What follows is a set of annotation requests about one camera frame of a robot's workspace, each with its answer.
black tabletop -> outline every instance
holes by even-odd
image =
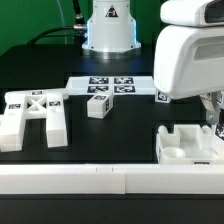
[[[17,46],[0,57],[1,111],[5,92],[64,88],[70,76],[152,76],[153,47],[123,60],[84,57],[77,46]],[[155,103],[155,96],[115,96],[104,119],[87,117],[90,96],[64,102],[68,146],[47,148],[45,120],[26,122],[23,151],[2,153],[2,164],[157,163],[155,138],[160,125],[204,124],[199,97]]]
[[[84,57],[77,46],[16,46],[0,57],[0,112],[7,91],[63,88],[69,76],[153,75],[152,46],[123,60]],[[158,104],[154,96],[115,96],[103,119],[87,117],[89,96],[64,101],[68,146],[47,148],[45,121],[26,122],[23,151],[0,164],[157,163],[160,125],[204,125],[199,97]],[[223,223],[220,195],[0,195],[1,223]]]

cable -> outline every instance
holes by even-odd
[[[38,36],[36,36],[35,38],[33,38],[32,40],[30,40],[27,45],[34,45],[40,38],[42,38],[43,36],[46,36],[47,34],[50,33],[55,33],[58,31],[62,31],[62,30],[74,30],[73,26],[65,26],[65,27],[59,27],[59,28],[55,28],[55,29],[51,29],[51,30],[47,30],[41,34],[39,34]]]
[[[84,20],[84,17],[82,15],[82,12],[81,12],[81,8],[79,6],[79,1],[78,0],[73,0],[73,7],[74,7],[74,11],[75,11],[75,21],[77,24],[85,24],[85,20]]]
[[[58,9],[59,9],[59,12],[60,12],[60,15],[61,15],[62,26],[65,26],[65,17],[64,17],[64,12],[63,12],[62,7],[61,7],[60,0],[57,0],[57,4],[58,4]],[[68,44],[67,37],[65,37],[65,44]]]
[[[81,34],[65,34],[65,35],[47,35],[47,36],[42,36],[42,37],[40,37],[40,39],[42,39],[42,38],[48,38],[48,37],[74,37],[74,36],[77,36],[77,37],[79,37],[79,36],[81,36]]]

blue light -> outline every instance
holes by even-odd
[[[87,46],[89,47],[89,20],[87,21]]]
[[[136,31],[136,21],[134,20],[134,42],[137,44],[137,31]]]

green wall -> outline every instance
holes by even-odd
[[[161,31],[159,10],[164,0],[131,0],[131,13],[137,20],[137,39],[152,43]],[[74,24],[72,0],[60,0],[66,25]],[[92,0],[80,0],[85,19],[92,14]],[[62,26],[57,0],[0,0],[0,55],[12,46],[26,44],[39,33]],[[64,43],[47,38],[40,44]]]

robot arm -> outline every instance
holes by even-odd
[[[161,8],[163,21],[176,23],[178,26],[166,27],[158,38],[154,82],[159,91],[172,99],[201,95],[208,111],[207,121],[213,124],[217,122],[219,107],[222,108],[223,104],[221,100],[217,106],[216,100],[217,97],[220,99],[221,91],[224,90],[224,29],[217,26],[217,23],[224,24],[224,7],[220,9],[223,17],[214,17],[211,14],[211,6],[218,3],[223,5],[223,1],[201,0],[193,4],[195,8],[191,2],[172,0]],[[175,6],[178,10],[188,6],[183,15],[184,19],[180,17],[181,13],[175,10]],[[200,14],[200,19],[197,19],[196,12]],[[210,12],[209,15],[212,16],[206,17],[206,12]]]

